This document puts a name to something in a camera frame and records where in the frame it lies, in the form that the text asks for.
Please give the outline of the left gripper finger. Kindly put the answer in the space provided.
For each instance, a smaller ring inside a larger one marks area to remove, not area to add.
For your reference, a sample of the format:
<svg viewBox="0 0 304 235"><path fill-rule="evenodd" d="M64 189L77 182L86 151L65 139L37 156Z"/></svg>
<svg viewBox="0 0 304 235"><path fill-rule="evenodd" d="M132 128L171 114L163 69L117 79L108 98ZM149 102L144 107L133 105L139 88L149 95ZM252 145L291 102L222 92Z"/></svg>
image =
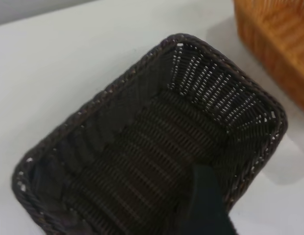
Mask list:
<svg viewBox="0 0 304 235"><path fill-rule="evenodd" d="M187 214L189 235L235 235L218 181L211 167L194 166L194 185Z"/></svg>

